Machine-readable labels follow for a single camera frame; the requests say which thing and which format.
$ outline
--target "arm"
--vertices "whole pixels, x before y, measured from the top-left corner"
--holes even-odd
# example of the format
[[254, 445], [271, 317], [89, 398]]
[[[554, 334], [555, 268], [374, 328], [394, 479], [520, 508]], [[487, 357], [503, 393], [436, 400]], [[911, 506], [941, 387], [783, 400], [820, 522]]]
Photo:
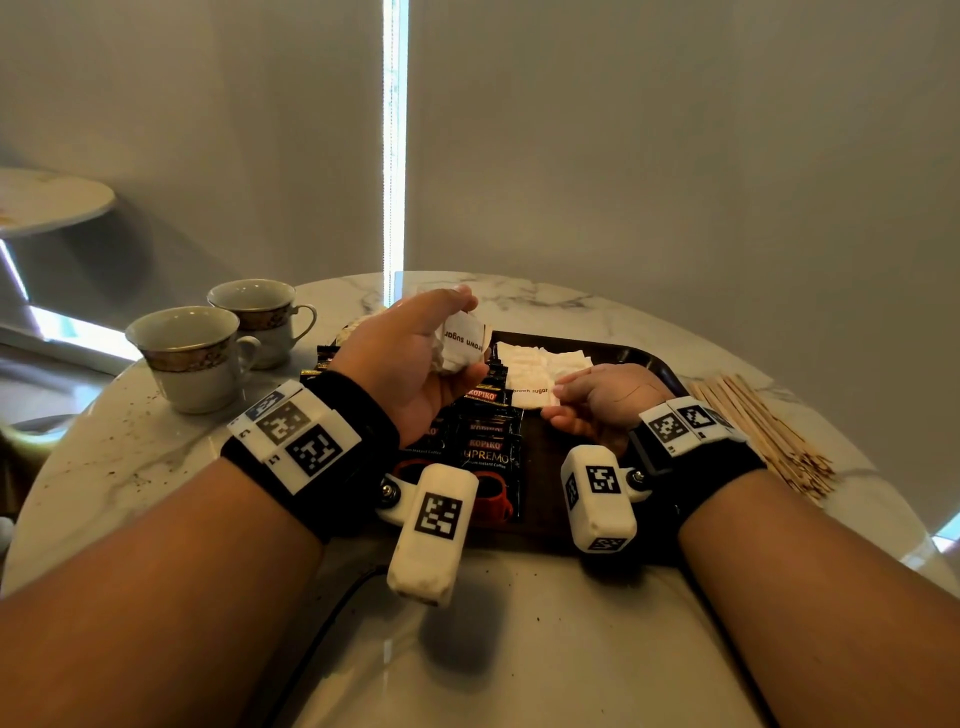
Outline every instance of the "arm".
[[[635, 365], [564, 377], [542, 416], [618, 455], [672, 395]], [[960, 601], [766, 471], [708, 498], [680, 547], [780, 724], [942, 723], [960, 694]]]
[[[429, 374], [434, 331], [476, 305], [465, 286], [416, 296], [359, 327], [331, 369], [414, 442], [487, 373]], [[0, 602], [3, 725], [232, 725], [322, 555], [264, 490], [215, 461]]]

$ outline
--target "wall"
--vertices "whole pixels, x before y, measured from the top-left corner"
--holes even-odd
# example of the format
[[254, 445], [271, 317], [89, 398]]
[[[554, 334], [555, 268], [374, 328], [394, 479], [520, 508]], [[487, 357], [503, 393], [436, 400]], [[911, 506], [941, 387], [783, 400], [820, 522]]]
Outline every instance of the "wall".
[[960, 509], [960, 6], [413, 0], [407, 267], [636, 305]]
[[379, 269], [381, 3], [0, 0], [0, 16], [0, 164], [120, 199], [11, 241], [33, 303], [121, 328], [223, 280]]

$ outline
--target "hand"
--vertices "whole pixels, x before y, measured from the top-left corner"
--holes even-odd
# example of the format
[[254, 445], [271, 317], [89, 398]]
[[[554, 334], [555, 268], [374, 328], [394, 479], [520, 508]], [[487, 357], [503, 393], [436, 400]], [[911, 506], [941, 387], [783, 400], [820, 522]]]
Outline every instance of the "hand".
[[366, 390], [393, 421], [400, 446], [416, 442], [441, 407], [479, 384], [484, 363], [451, 376], [430, 371], [434, 333], [457, 311], [472, 311], [477, 298], [468, 286], [421, 293], [365, 321], [330, 362]]
[[626, 451], [627, 433], [640, 424], [640, 413], [673, 398], [657, 375], [638, 364], [599, 364], [561, 376], [553, 393], [560, 406], [544, 407], [540, 416], [617, 457]]

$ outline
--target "teacup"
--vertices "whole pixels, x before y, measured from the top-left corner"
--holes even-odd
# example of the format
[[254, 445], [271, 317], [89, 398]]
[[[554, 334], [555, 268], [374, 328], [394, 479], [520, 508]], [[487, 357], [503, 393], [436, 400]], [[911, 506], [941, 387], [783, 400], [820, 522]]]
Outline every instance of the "teacup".
[[[292, 285], [279, 280], [244, 279], [210, 289], [206, 300], [210, 305], [235, 313], [240, 319], [240, 332], [260, 340], [262, 346], [253, 368], [273, 369], [290, 358], [294, 344], [317, 323], [317, 309], [309, 303], [294, 305], [296, 296]], [[294, 336], [290, 319], [301, 308], [308, 309], [313, 320]]]
[[178, 412], [197, 415], [225, 407], [240, 394], [260, 342], [237, 338], [240, 321], [223, 308], [188, 305], [141, 316], [127, 327], [160, 394]]

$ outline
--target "marble table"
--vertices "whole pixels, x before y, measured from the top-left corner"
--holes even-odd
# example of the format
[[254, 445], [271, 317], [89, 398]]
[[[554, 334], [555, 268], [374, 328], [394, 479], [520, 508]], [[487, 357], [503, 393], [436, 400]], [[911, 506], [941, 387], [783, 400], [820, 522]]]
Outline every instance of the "marble table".
[[0, 167], [0, 239], [92, 220], [108, 212], [115, 201], [113, 190], [101, 182]]
[[[778, 416], [833, 461], [827, 512], [955, 595], [960, 587], [920, 520], [872, 463], [817, 412], [754, 367], [653, 316], [553, 285], [461, 273], [407, 273], [404, 291], [468, 282], [501, 330], [638, 347], [681, 378], [743, 375]], [[213, 458], [223, 425], [314, 347], [382, 300], [381, 276], [298, 289], [320, 318], [283, 371], [255, 375], [244, 401], [188, 417], [161, 399], [143, 362], [116, 379], [67, 433], [21, 515], [3, 593], [133, 519]], [[387, 563], [391, 533], [334, 541], [313, 592], [268, 666], [257, 724], [327, 610], [362, 570]], [[383, 580], [337, 620], [280, 718], [302, 726], [755, 726], [761, 713], [708, 615], [675, 570], [597, 580], [576, 559], [469, 550], [452, 605], [393, 596]]]

